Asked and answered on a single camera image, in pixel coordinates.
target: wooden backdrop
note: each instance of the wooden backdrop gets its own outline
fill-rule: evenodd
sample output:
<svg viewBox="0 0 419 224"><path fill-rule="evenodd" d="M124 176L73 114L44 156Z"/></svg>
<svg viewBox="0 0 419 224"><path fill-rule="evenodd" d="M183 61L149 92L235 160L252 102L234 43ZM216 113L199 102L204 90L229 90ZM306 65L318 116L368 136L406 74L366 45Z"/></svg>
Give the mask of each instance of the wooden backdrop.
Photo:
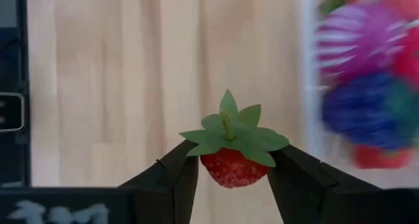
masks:
<svg viewBox="0 0 419 224"><path fill-rule="evenodd" d="M300 143L299 0L28 0L37 186L116 186L216 112L227 88ZM192 223L278 223L264 178L201 168Z"/></svg>

